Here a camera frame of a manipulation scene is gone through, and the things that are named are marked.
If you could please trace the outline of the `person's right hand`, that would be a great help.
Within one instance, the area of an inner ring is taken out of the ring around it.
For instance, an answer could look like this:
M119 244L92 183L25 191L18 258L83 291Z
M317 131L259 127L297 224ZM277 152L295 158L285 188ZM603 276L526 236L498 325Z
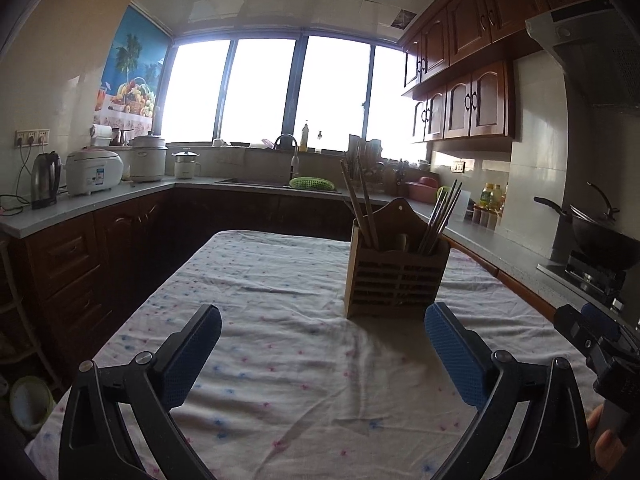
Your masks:
M598 405L587 417L587 427L593 444L593 456L597 465L608 474L616 467L626 448L611 430L605 430L596 437L604 405Z

